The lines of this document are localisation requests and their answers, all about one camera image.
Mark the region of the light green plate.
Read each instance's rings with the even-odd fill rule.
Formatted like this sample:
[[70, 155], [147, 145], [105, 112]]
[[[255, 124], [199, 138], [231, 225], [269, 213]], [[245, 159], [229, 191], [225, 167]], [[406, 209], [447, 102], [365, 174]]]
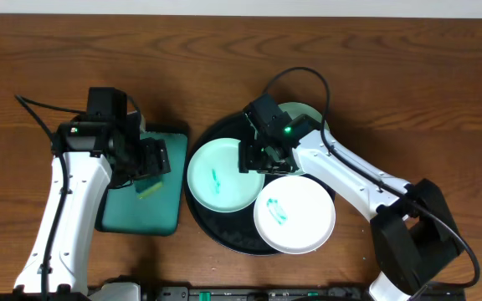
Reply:
[[210, 140], [196, 150], [188, 164], [189, 191], [200, 205], [213, 212], [240, 211], [264, 187], [264, 175], [239, 171], [239, 143], [234, 138]]
[[[322, 114], [313, 108], [310, 105], [301, 103], [301, 102], [286, 102], [279, 104], [279, 108], [287, 113], [292, 120], [297, 118], [300, 115], [307, 115], [314, 119], [317, 124], [320, 124], [320, 120], [322, 118]], [[292, 144], [295, 140], [295, 135], [293, 134], [293, 131], [291, 127], [287, 127], [284, 132], [284, 137], [286, 140], [287, 144]]]

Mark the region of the green yellow sponge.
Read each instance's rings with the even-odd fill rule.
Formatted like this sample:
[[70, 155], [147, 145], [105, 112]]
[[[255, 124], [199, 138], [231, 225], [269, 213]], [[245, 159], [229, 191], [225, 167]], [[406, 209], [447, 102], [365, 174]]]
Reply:
[[162, 178], [160, 176], [155, 176], [141, 179], [134, 182], [134, 187], [137, 198], [144, 199], [162, 187]]

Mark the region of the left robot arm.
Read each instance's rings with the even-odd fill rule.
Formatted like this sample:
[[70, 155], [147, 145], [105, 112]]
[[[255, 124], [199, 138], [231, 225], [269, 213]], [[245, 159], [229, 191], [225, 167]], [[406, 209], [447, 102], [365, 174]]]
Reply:
[[137, 112], [82, 114], [52, 133], [49, 197], [33, 249], [0, 300], [140, 300], [141, 285], [117, 279], [94, 293], [87, 268], [100, 204], [114, 186], [170, 171], [164, 140], [146, 135]]

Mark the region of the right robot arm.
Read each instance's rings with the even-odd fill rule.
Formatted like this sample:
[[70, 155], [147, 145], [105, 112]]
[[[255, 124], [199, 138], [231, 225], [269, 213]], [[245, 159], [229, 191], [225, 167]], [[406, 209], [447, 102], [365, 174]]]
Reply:
[[242, 172], [287, 175], [302, 171], [325, 183], [370, 223], [381, 272], [372, 300], [411, 300], [464, 248], [444, 195], [423, 179], [412, 185], [377, 169], [337, 142], [308, 115], [291, 118], [269, 94], [242, 111], [253, 133], [242, 141]]

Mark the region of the dark green rectangular water tray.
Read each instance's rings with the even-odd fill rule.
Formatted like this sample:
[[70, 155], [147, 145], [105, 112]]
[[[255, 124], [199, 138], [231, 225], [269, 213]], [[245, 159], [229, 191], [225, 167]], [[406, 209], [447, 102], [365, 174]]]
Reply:
[[108, 190], [100, 204], [96, 230], [163, 237], [176, 231], [187, 158], [188, 127], [185, 124], [149, 123], [141, 134], [141, 138], [146, 137], [166, 142], [171, 171], [160, 175], [162, 187], [144, 199], [137, 198], [134, 181], [127, 182], [120, 189]]

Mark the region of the round black serving tray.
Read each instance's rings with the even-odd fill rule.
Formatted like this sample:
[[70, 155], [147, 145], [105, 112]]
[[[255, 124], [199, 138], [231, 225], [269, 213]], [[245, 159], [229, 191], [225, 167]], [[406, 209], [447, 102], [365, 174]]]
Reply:
[[[218, 138], [242, 139], [254, 129], [240, 112], [226, 116], [211, 125], [196, 140], [189, 152], [192, 158], [204, 144]], [[272, 256], [279, 251], [272, 248], [259, 235], [254, 224], [254, 206], [232, 213], [219, 213], [199, 204], [188, 182], [183, 182], [187, 206], [200, 228], [218, 244], [235, 252], [252, 256]]]

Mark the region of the white plate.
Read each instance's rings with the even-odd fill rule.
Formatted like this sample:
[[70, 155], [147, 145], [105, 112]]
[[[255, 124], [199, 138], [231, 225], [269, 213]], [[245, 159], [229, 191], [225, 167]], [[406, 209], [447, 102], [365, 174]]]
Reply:
[[331, 236], [336, 209], [331, 194], [318, 182], [283, 176], [259, 193], [254, 225], [261, 238], [281, 253], [311, 253]]

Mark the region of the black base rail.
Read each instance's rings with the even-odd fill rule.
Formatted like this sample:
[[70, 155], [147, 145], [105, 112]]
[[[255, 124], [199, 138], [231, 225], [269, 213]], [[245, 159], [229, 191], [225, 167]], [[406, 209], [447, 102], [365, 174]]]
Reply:
[[291, 301], [309, 300], [371, 300], [359, 287], [322, 289], [262, 289], [262, 288], [187, 288], [162, 287], [149, 289], [142, 299], [147, 301]]

